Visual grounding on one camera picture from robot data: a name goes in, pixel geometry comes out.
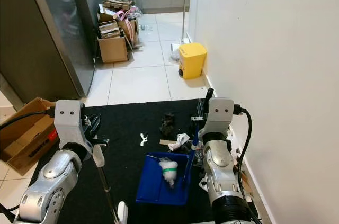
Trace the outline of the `dark broom stick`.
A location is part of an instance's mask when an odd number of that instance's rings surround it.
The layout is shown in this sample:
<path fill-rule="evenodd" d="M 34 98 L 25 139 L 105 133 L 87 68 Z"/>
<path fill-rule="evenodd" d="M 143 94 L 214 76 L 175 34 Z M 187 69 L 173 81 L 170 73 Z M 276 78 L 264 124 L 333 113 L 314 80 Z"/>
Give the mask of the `dark broom stick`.
<path fill-rule="evenodd" d="M 114 218 L 114 224 L 128 224 L 128 207 L 124 201 L 119 202 L 119 204 L 114 205 L 112 196 L 111 196 L 111 186 L 108 183 L 106 175 L 104 173 L 104 164 L 105 158 L 102 153 L 102 149 L 99 145 L 93 147 L 92 158 L 99 172 L 100 181 L 104 190 L 105 198 L 108 202 L 109 209 L 111 210 L 112 216 Z"/>

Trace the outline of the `white crumpled paper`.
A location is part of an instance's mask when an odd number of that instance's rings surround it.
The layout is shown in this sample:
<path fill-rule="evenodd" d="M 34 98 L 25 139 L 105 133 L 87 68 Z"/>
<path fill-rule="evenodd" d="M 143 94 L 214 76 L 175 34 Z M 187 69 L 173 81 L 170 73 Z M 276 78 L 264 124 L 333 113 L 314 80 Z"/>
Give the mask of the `white crumpled paper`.
<path fill-rule="evenodd" d="M 188 154 L 192 149 L 191 137 L 186 133 L 179 134 L 176 142 L 170 142 L 167 146 L 171 153 Z"/>

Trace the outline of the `black crumpled trash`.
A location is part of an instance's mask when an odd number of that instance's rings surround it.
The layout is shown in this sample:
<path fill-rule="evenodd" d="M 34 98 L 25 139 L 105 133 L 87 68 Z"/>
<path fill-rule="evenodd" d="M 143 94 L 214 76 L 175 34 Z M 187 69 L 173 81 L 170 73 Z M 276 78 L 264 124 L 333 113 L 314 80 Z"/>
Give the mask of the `black crumpled trash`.
<path fill-rule="evenodd" d="M 162 122 L 160 123 L 160 133 L 163 137 L 169 137 L 175 129 L 175 114 L 165 113 Z"/>

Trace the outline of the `yellow plastic bin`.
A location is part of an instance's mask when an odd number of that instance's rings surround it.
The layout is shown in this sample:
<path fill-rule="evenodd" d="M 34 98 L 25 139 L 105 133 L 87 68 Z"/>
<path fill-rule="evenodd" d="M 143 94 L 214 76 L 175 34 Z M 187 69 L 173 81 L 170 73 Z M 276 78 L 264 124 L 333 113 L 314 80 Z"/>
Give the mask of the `yellow plastic bin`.
<path fill-rule="evenodd" d="M 191 42 L 180 45 L 179 54 L 179 75 L 184 80 L 199 78 L 207 57 L 206 48 L 198 42 Z"/>

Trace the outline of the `white bottle with green band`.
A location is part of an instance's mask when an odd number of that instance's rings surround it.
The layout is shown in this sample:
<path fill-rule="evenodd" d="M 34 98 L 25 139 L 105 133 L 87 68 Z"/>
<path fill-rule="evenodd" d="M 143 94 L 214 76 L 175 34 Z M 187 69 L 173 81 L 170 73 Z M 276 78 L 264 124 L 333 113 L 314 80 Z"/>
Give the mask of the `white bottle with green band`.
<path fill-rule="evenodd" d="M 162 176 L 168 185 L 173 188 L 179 173 L 179 164 L 169 158 L 160 158 L 159 166 L 162 169 Z"/>

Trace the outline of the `white and black trash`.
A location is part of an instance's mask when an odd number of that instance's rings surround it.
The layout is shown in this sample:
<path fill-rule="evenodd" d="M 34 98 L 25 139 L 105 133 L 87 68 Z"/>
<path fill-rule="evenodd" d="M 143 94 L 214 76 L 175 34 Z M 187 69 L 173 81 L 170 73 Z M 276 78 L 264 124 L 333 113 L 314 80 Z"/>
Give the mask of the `white and black trash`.
<path fill-rule="evenodd" d="M 199 181 L 199 187 L 207 193 L 209 192 L 208 181 L 208 176 L 206 174 L 203 174 L 202 179 Z"/>

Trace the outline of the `open empty cardboard box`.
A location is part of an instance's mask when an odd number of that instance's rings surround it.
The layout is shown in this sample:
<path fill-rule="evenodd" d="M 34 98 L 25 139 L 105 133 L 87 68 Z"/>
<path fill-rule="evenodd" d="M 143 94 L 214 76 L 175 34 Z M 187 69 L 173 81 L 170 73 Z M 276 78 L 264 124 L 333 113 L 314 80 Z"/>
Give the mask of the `open empty cardboard box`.
<path fill-rule="evenodd" d="M 0 129 L 0 160 L 20 175 L 26 175 L 59 141 L 53 117 L 41 113 Z"/>

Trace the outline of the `wooden stick piece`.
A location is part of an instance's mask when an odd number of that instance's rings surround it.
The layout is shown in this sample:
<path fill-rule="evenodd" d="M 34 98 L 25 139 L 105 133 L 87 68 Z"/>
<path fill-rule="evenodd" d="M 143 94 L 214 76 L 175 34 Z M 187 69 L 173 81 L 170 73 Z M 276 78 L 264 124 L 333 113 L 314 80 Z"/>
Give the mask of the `wooden stick piece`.
<path fill-rule="evenodd" d="M 248 176 L 247 175 L 248 175 L 247 171 L 241 170 L 240 171 L 240 181 L 242 182 L 242 186 L 243 186 L 243 188 L 245 190 L 251 190 L 251 187 L 248 184 L 249 180 L 248 180 Z"/>

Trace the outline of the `plain brown cardboard box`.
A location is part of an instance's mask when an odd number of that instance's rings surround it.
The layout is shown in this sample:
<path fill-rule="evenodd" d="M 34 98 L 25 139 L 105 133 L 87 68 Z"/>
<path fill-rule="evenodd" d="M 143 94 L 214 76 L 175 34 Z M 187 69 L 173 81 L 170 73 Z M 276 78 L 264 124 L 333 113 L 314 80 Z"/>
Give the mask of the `plain brown cardboard box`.
<path fill-rule="evenodd" d="M 128 44 L 123 36 L 99 39 L 100 59 L 104 64 L 129 60 Z"/>

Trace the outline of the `cardboard box with papers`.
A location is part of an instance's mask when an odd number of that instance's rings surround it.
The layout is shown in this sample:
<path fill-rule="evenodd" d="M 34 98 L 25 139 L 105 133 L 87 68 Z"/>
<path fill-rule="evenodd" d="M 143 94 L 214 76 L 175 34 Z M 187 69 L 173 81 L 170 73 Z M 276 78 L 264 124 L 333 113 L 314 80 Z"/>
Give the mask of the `cardboard box with papers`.
<path fill-rule="evenodd" d="M 122 36 L 116 20 L 99 23 L 99 39 L 116 38 Z"/>

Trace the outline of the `cardboard box with pink items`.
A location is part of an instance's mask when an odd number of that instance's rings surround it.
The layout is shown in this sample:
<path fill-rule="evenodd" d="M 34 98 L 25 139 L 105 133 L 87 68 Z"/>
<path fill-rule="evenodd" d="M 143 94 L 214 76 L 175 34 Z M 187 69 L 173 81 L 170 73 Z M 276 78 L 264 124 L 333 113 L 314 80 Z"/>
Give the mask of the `cardboard box with pink items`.
<path fill-rule="evenodd" d="M 124 32 L 126 40 L 131 44 L 132 48 L 136 48 L 138 44 L 138 37 L 136 33 L 135 18 L 129 15 L 129 11 L 116 11 L 117 25 Z"/>

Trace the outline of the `grey steel refrigerator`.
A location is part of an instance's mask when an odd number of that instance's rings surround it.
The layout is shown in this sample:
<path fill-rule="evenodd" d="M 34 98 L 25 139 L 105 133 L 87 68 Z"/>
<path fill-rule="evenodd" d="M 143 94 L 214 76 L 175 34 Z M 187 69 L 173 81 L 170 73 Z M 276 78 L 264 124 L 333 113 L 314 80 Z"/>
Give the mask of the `grey steel refrigerator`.
<path fill-rule="evenodd" d="M 0 0 L 0 74 L 15 99 L 85 98 L 101 0 Z"/>

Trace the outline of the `flat brown cardboard box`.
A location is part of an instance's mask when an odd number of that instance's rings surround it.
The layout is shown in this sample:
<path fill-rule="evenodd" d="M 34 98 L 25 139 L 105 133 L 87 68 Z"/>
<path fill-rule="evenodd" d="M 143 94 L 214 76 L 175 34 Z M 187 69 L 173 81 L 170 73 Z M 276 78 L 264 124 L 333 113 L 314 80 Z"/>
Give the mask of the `flat brown cardboard box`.
<path fill-rule="evenodd" d="M 132 0 L 103 0 L 102 5 L 111 10 L 128 11 L 133 6 Z"/>

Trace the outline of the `white long handled mop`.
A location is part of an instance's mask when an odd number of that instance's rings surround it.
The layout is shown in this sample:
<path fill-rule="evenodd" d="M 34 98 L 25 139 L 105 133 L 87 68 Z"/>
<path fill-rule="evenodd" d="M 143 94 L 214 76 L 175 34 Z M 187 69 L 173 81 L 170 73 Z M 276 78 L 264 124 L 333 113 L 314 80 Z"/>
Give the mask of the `white long handled mop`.
<path fill-rule="evenodd" d="M 190 38 L 187 37 L 187 23 L 186 23 L 186 13 L 188 11 L 188 8 L 187 6 L 189 5 L 189 2 L 187 2 L 187 0 L 182 0 L 182 23 L 181 23 L 181 26 L 182 26 L 182 35 L 181 35 L 181 38 L 179 40 L 177 40 L 176 43 L 172 43 L 171 44 L 171 48 L 172 48 L 172 54 L 171 54 L 171 59 L 173 61 L 179 61 L 180 59 L 180 52 L 179 52 L 179 49 L 181 47 L 181 45 L 184 45 L 184 44 L 187 44 L 187 43 L 190 43 Z"/>

